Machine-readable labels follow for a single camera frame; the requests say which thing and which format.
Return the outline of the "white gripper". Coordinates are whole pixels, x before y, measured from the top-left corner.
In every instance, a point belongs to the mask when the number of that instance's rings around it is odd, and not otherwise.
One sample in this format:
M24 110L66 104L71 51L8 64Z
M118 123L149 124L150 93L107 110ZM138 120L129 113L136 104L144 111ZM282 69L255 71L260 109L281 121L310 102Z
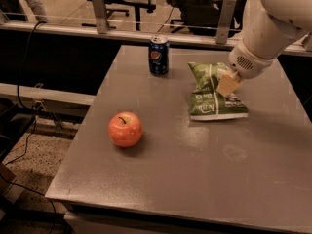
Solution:
M229 67L237 73L224 73L216 90L227 97L236 91L243 79L252 79L269 67L283 50L281 44L255 39L241 39L229 55Z

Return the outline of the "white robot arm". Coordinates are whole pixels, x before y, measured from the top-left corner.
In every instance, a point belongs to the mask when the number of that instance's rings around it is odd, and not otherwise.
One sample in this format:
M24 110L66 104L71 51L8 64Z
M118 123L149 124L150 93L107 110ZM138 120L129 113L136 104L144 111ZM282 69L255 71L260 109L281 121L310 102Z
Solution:
M217 91L224 97L259 76L290 44L312 31L312 0L258 0L259 11L243 27L229 54Z

